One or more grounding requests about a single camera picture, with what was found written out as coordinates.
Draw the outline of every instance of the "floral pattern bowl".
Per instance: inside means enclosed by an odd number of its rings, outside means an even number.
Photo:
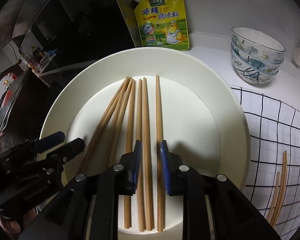
[[[263,70],[264,72],[267,72],[267,73],[274,73],[274,72],[276,72],[279,69],[280,65],[284,61],[284,58],[282,58],[279,63],[271,63],[271,62],[266,62],[264,60],[256,58],[256,57],[254,57],[254,56],[252,56],[252,55],[250,55],[250,54],[242,51],[241,49],[239,49],[234,44],[233,39],[231,39],[231,48],[245,62],[247,62],[248,64],[252,65],[253,67],[255,67],[255,68],[259,69],[259,70]]]
[[[286,49],[275,38],[246,27],[233,27],[231,31],[234,44],[247,54],[270,63],[282,60]]]
[[[271,81],[275,75],[278,74],[279,70],[275,72],[266,72],[260,69],[257,69],[250,65],[248,62],[245,62],[241,57],[239,57],[234,50],[231,50],[232,53],[232,63],[235,67],[238,75],[247,83],[252,85],[263,84]]]

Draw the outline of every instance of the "white plate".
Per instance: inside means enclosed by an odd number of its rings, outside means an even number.
[[[81,72],[56,99],[42,128],[41,137],[63,131],[67,141],[77,137],[86,143],[98,124],[106,106],[125,76],[147,78],[150,135],[153,163],[154,218],[156,226],[156,152],[155,152],[155,78],[160,75],[162,94],[163,136],[169,150],[183,161],[207,175],[226,174],[242,189],[249,168],[249,132],[244,113],[226,83],[204,63],[172,49],[132,49],[106,57]],[[115,162],[124,152],[127,113]],[[106,135],[96,149],[88,175],[105,167]],[[73,178],[80,162],[78,156],[65,166],[63,182]],[[180,230],[182,198],[167,197],[166,231],[156,228],[141,234],[156,233],[156,239],[170,239]],[[123,227],[123,203],[119,200],[120,239],[140,234],[137,222],[136,196],[132,198],[132,228]]]

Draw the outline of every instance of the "white grid mat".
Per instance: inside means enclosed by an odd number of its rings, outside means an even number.
[[[287,151],[287,190],[274,229],[288,240],[300,226],[300,111],[262,93],[231,88],[250,131],[251,162],[243,193],[264,217],[274,194],[275,175],[282,170],[282,153]]]

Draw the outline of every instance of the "person's hand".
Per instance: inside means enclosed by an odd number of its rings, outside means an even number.
[[[35,217],[36,217],[36,213],[34,209],[27,212],[23,216],[23,228],[26,228]],[[8,220],[2,216],[0,216],[0,226],[3,228],[3,230],[8,234],[8,236],[12,240],[16,240],[17,237],[15,235],[18,235],[21,232],[20,225],[18,224],[17,221]]]

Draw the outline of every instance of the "screw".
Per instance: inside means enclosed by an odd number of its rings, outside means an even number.
[[[113,166],[114,171],[122,171],[123,170],[123,166],[121,164],[116,164],[115,166]]]
[[[85,178],[86,178],[86,175],[84,175],[84,174],[78,174],[77,176],[75,176],[76,181],[83,181]]]
[[[227,177],[226,177],[225,175],[223,175],[223,174],[219,174],[219,175],[217,176],[217,180],[219,180],[219,181],[226,181],[226,180],[227,180]]]
[[[46,173],[47,173],[48,175],[51,175],[51,174],[53,173],[53,168],[47,169]]]
[[[189,169],[190,169],[190,168],[189,168],[189,166],[187,166],[187,165],[180,165],[180,166],[179,166],[179,170],[180,170],[180,171],[189,171]]]

